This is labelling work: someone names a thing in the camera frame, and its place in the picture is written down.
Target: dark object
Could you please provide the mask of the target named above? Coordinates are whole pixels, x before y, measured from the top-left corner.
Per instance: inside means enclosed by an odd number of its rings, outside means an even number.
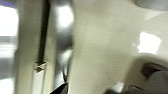
[[[156,91],[147,91],[147,90],[135,90],[135,91],[128,91],[121,94],[167,94],[163,92],[156,92]]]
[[[143,90],[142,88],[135,86],[135,85],[128,85],[127,88],[125,89],[127,89],[127,91]]]
[[[168,71],[154,72],[146,81],[145,90],[168,93]]]
[[[158,64],[146,63],[143,65],[141,72],[146,78],[149,78],[151,74],[157,71],[168,71],[168,69]]]
[[[43,11],[42,11],[42,23],[41,23],[41,36],[40,36],[40,44],[38,51],[37,64],[41,65],[44,62],[44,53],[46,46],[46,37],[47,37],[47,28],[48,28],[48,20],[49,20],[49,12],[50,5],[48,0],[43,0]]]
[[[50,94],[68,94],[68,83],[62,84]]]
[[[105,94],[118,94],[116,93],[115,91],[111,90],[111,89],[108,89]]]

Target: bright light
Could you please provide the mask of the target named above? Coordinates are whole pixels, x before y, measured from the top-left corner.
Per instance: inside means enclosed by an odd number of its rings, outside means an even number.
[[[14,8],[0,6],[0,36],[16,36],[18,15]]]
[[[74,20],[73,12],[70,6],[63,6],[58,8],[58,21],[60,26],[67,27]]]
[[[11,78],[0,80],[0,94],[13,94],[14,80]]]
[[[66,64],[72,55],[72,49],[67,49],[62,55],[61,60],[62,63]]]
[[[1,58],[14,58],[14,51],[0,51]]]
[[[113,89],[115,92],[117,92],[117,93],[121,93],[122,90],[123,90],[123,88],[124,88],[124,83],[122,83],[122,82],[117,82],[117,84],[116,84],[115,86],[113,86],[112,89]]]
[[[156,54],[161,40],[155,35],[142,32],[140,34],[140,45],[138,46],[139,53]]]

